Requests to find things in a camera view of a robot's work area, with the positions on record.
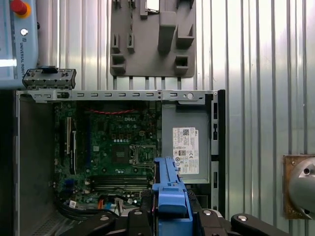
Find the pcie slot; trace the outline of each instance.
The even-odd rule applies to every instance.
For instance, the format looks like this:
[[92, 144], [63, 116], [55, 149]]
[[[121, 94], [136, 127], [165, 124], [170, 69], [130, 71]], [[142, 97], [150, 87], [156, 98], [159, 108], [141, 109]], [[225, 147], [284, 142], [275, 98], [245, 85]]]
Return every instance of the pcie slot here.
[[72, 130], [72, 118], [67, 117], [67, 131], [66, 131], [66, 153], [67, 154], [70, 154], [71, 130]]
[[70, 173], [75, 175], [77, 171], [77, 131], [72, 131], [70, 148]]

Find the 3d-printed holder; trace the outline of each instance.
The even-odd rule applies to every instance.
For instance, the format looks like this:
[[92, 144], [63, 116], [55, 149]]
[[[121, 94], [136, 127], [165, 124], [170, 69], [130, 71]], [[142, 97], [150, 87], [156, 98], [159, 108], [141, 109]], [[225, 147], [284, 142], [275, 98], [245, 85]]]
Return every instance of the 3d-printed holder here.
[[114, 76], [192, 77], [195, 72], [194, 0], [112, 0], [111, 68]]

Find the screw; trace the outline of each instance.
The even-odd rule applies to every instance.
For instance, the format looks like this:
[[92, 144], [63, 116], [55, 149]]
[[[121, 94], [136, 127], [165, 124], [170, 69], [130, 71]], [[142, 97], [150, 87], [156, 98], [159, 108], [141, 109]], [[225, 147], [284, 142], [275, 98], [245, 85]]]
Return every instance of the screw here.
[[22, 36], [26, 36], [29, 33], [29, 31], [27, 29], [21, 29], [20, 33]]
[[106, 221], [109, 220], [109, 218], [107, 216], [103, 216], [102, 218], [100, 218], [100, 220]]
[[247, 217], [243, 215], [239, 215], [237, 218], [241, 221], [247, 221]]
[[205, 215], [211, 215], [211, 214], [212, 214], [211, 211], [209, 211], [209, 210], [204, 210], [203, 213], [204, 213]]

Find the chip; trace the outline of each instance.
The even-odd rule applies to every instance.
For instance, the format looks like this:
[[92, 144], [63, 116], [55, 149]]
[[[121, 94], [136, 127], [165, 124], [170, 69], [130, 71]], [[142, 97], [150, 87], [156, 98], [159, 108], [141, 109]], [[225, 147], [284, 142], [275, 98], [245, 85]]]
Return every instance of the chip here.
[[115, 145], [112, 146], [113, 163], [128, 164], [129, 163], [129, 146]]

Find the ram slot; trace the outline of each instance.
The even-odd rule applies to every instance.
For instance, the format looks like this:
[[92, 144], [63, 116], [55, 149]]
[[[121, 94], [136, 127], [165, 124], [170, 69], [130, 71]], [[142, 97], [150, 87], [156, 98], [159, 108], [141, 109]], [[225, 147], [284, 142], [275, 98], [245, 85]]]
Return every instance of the ram slot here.
[[146, 177], [139, 176], [92, 176], [91, 181], [91, 187], [96, 192], [114, 191], [116, 189], [142, 191], [149, 184]]

